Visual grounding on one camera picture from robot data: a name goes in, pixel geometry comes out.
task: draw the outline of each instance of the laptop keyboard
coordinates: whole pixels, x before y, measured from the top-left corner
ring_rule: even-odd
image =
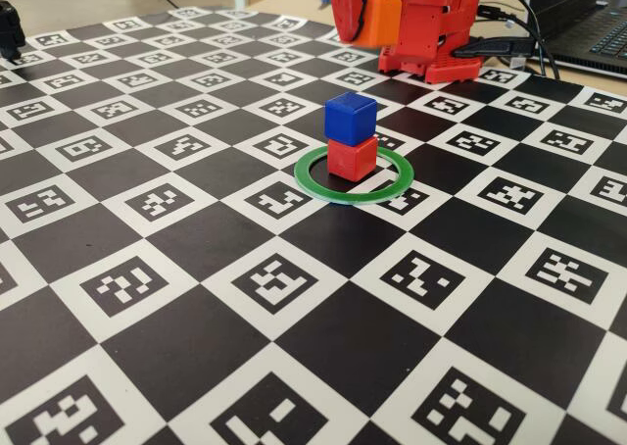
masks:
[[[613,28],[590,51],[627,60],[627,21]]]

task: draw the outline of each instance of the red cube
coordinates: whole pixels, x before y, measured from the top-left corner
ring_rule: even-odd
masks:
[[[326,165],[333,173],[357,182],[374,171],[376,166],[377,139],[372,136],[356,146],[347,146],[329,139]]]

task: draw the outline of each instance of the blue cube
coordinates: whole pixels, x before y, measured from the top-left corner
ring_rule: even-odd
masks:
[[[324,104],[324,136],[355,146],[374,134],[376,100],[346,92]]]

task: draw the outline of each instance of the laptop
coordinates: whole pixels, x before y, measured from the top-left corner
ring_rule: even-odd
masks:
[[[627,8],[597,0],[530,0],[558,64],[627,78]]]

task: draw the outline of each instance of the green ring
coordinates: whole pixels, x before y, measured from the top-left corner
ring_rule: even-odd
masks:
[[[413,182],[413,167],[410,162],[394,151],[378,147],[376,155],[392,163],[399,173],[398,178],[393,184],[381,190],[368,193],[346,193],[331,190],[317,183],[310,173],[312,166],[320,159],[324,158],[326,153],[326,146],[315,148],[299,159],[294,168],[294,177],[298,184],[303,190],[316,198],[332,203],[339,203],[341,205],[379,203],[398,197],[410,188]]]

